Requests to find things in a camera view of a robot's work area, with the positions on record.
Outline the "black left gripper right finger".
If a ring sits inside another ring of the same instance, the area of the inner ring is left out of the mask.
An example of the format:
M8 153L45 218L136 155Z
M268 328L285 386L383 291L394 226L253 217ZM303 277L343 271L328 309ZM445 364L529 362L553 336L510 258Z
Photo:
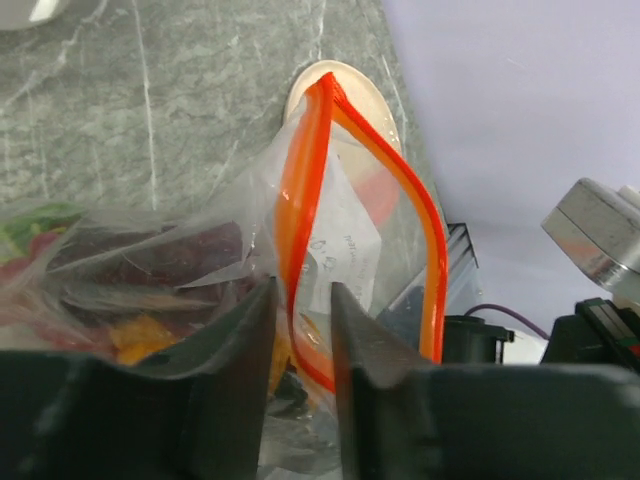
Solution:
M346 479L635 479L639 378L606 365L436 365L331 289Z

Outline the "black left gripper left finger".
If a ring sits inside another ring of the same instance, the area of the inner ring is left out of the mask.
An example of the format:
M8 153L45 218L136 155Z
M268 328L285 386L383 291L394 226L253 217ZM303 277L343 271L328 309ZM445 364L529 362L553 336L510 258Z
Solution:
M1 355L5 479L252 479L278 286L132 367L82 353Z

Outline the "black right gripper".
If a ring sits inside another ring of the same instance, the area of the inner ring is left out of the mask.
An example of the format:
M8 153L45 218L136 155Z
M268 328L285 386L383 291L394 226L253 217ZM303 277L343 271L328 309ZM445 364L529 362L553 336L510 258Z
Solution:
M555 320L542 363L606 364L639 372L639 306L601 298Z

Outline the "clear zip bag orange zipper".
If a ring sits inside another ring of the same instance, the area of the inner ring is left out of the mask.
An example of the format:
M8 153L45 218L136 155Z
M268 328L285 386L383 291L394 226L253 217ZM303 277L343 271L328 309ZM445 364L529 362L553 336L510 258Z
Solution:
M332 148L332 125L353 125L401 188L391 218L376 227ZM77 230L117 232L236 223L243 253L221 270L229 283L217 307L92 311L68 306L46 283L47 265ZM426 250L423 313L414 350L440 361L449 259L447 233L429 192L408 163L352 109L332 74L307 88L272 143L198 212L105 210L67 203L1 210L1 355L8 350L82 353L118 366L108 328L147 314L186 339L237 306L261 282L278 286L267 402L252 479L342 477L331 337L331 289L346 286L366 312L387 305L383 278L397 271L402 243L391 229L417 227Z

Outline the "dark red grape bunch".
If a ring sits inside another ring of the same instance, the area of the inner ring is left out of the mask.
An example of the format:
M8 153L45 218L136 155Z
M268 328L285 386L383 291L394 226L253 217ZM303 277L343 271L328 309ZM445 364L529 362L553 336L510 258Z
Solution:
M47 265L46 283L68 306L92 311L217 307L218 274L242 259L240 227L167 225L143 232L77 230Z

